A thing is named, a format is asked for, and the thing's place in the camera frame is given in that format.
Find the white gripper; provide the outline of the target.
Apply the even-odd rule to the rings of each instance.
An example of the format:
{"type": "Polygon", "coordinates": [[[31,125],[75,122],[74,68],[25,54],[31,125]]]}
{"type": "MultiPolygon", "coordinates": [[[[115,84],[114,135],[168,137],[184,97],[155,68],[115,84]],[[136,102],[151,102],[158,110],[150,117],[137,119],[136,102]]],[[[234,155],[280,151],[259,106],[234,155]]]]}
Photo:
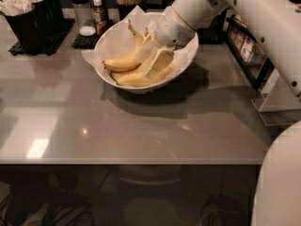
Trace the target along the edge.
{"type": "Polygon", "coordinates": [[[147,35],[135,55],[135,60],[139,63],[149,58],[143,75],[147,79],[154,79],[172,62],[174,52],[161,48],[163,45],[184,47],[195,34],[172,6],[166,7],[162,17],[156,22],[154,32],[147,35]]]}

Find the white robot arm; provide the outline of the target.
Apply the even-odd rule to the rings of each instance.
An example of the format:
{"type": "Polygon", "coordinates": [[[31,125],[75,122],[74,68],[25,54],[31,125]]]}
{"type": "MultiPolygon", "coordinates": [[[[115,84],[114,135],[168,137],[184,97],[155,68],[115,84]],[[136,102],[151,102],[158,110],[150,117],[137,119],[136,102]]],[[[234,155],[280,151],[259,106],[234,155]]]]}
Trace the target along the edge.
{"type": "MultiPolygon", "coordinates": [[[[184,47],[202,23],[233,8],[295,96],[301,94],[301,15],[289,0],[175,0],[154,29],[154,42],[184,47]]],[[[266,153],[251,226],[301,226],[301,121],[283,131],[266,153]]]]}

